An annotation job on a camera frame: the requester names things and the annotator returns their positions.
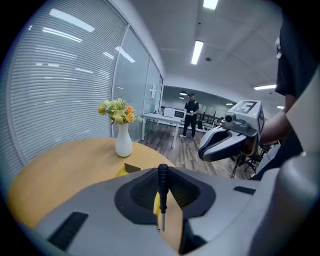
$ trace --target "white vase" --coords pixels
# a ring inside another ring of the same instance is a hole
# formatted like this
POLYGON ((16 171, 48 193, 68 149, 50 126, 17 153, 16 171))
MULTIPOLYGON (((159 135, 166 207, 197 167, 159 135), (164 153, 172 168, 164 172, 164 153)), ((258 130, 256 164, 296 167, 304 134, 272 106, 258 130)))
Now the white vase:
POLYGON ((115 139, 115 152, 120 157, 128 157, 132 153, 132 141, 128 132, 128 123, 118 124, 118 137, 115 139))

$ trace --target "microwave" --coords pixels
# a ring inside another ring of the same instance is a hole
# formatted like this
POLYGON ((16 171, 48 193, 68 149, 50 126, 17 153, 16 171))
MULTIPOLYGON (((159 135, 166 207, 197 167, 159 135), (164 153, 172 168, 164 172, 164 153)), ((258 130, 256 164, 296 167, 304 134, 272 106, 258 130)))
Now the microwave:
POLYGON ((164 111, 163 111, 163 115, 165 117, 170 117, 170 118, 181 118, 181 119, 184 119, 186 117, 186 111, 185 110, 171 108, 171 107, 165 107, 164 111))

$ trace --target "yellow flower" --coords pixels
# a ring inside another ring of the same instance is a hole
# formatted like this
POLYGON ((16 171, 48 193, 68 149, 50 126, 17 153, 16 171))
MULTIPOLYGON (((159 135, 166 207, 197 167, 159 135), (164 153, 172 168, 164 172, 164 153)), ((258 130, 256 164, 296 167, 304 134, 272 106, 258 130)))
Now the yellow flower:
POLYGON ((98 107, 98 112, 99 114, 104 114, 105 113, 105 108, 103 106, 98 107))
POLYGON ((108 105, 110 104, 110 100, 105 100, 105 101, 103 102, 103 104, 106 105, 106 106, 108 106, 108 105))
POLYGON ((136 120, 135 114, 133 114, 133 113, 127 114, 127 115, 126 115, 126 120, 127 120, 129 123, 133 123, 133 122, 136 120))
POLYGON ((125 114, 125 112, 123 110, 115 110, 113 112, 113 116, 125 117, 126 114, 125 114))
POLYGON ((129 114, 129 113, 133 113, 134 112, 134 107, 133 106, 126 106, 125 107, 125 113, 129 114))
POLYGON ((115 116, 113 116, 113 117, 114 117, 114 122, 116 122, 118 124, 123 124, 124 123, 123 117, 119 117, 118 115, 116 117, 115 116))

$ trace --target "orange rose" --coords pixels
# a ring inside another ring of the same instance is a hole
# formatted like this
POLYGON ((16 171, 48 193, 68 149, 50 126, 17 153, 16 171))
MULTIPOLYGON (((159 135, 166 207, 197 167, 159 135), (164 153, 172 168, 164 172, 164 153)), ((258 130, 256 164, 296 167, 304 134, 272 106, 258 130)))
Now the orange rose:
POLYGON ((105 113, 105 109, 102 106, 98 107, 98 112, 99 114, 104 114, 105 113))
POLYGON ((133 113, 134 112, 134 107, 133 106, 126 106, 125 107, 125 113, 129 114, 129 113, 133 113))
POLYGON ((129 113, 126 115, 126 120, 129 122, 129 123, 133 123, 135 120, 136 120, 136 116, 134 113, 129 113))

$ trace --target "white desk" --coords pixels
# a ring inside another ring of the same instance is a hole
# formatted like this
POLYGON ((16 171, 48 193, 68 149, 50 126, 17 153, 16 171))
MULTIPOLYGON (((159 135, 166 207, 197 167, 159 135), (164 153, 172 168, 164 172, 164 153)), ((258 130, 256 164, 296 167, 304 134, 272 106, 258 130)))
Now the white desk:
MULTIPOLYGON (((176 139, 177 139, 177 135, 178 135, 179 124, 181 123, 181 118, 164 116, 162 114, 149 113, 149 114, 144 114, 143 115, 143 119, 144 120, 153 119, 153 120, 165 121, 165 122, 170 122, 170 123, 176 124, 175 125, 175 132, 174 132, 173 140, 172 140, 172 143, 171 143, 171 148, 175 147, 176 139)), ((145 124, 145 122, 143 122, 142 123, 142 136, 141 136, 141 140, 142 141, 145 140, 145 127, 146 127, 146 124, 145 124)))

